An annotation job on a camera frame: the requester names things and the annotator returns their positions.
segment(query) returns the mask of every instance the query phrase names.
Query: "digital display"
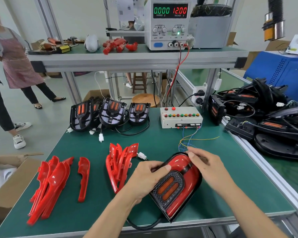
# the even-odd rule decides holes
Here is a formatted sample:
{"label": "digital display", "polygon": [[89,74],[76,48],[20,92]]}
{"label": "digital display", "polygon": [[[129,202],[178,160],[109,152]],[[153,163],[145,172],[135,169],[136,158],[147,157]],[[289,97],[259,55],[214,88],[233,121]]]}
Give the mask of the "digital display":
{"label": "digital display", "polygon": [[188,4],[153,4],[153,18],[187,18]]}

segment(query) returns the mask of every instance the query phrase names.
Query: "white sneaker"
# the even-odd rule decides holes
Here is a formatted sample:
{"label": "white sneaker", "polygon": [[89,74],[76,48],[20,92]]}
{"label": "white sneaker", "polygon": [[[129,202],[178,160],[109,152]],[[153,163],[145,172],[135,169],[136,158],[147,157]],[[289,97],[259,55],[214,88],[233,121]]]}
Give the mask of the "white sneaker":
{"label": "white sneaker", "polygon": [[13,137],[13,144],[16,149],[23,148],[27,145],[21,135],[17,135]]}
{"label": "white sneaker", "polygon": [[126,83],[126,87],[132,88],[132,84]]}
{"label": "white sneaker", "polygon": [[16,129],[16,131],[20,131],[26,128],[30,128],[32,126],[32,124],[30,122],[27,123],[15,123],[14,127]]}

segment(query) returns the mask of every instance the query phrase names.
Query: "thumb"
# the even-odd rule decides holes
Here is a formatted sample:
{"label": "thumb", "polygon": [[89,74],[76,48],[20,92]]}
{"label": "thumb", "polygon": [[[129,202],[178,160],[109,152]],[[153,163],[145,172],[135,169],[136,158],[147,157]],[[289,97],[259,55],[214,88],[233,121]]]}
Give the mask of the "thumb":
{"label": "thumb", "polygon": [[153,174],[157,180],[160,180],[161,178],[165,177],[170,170],[171,170],[171,165],[167,164],[161,167],[160,169],[158,169],[157,171],[153,172]]}
{"label": "thumb", "polygon": [[189,152],[188,153],[189,158],[191,160],[191,162],[201,171],[201,169],[206,168],[206,164],[198,157],[196,156],[194,153]]}

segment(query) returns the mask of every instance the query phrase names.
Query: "red wire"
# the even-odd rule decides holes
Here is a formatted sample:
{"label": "red wire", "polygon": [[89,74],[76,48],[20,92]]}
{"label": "red wire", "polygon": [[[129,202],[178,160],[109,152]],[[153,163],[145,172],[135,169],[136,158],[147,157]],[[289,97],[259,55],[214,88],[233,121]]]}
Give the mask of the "red wire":
{"label": "red wire", "polygon": [[169,90],[168,90],[168,93],[167,93],[167,97],[168,97],[168,95],[169,95],[169,92],[170,92],[170,90],[171,90],[173,84],[174,84],[175,78],[177,77],[177,73],[178,73],[178,70],[179,70],[180,65],[187,59],[187,57],[188,57],[188,55],[189,55],[190,48],[189,48],[189,46],[187,46],[187,48],[188,48],[187,55],[186,55],[186,57],[183,59],[183,61],[180,62],[180,63],[178,64],[178,66],[177,66],[177,69],[176,69],[176,71],[175,71],[174,78],[173,78],[173,80],[172,80],[172,83],[171,83],[171,85],[170,85],[170,87],[169,87]]}

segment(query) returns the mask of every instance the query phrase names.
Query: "left hand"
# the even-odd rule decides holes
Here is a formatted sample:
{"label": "left hand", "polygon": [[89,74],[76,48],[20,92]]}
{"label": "left hand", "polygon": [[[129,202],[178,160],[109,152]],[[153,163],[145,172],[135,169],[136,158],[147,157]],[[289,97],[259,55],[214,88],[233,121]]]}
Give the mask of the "left hand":
{"label": "left hand", "polygon": [[170,165],[165,165],[155,172],[152,169],[159,167],[163,162],[143,161],[140,162],[121,191],[127,192],[134,199],[134,204],[139,204],[143,197],[149,194],[158,181],[166,176],[171,170]]}

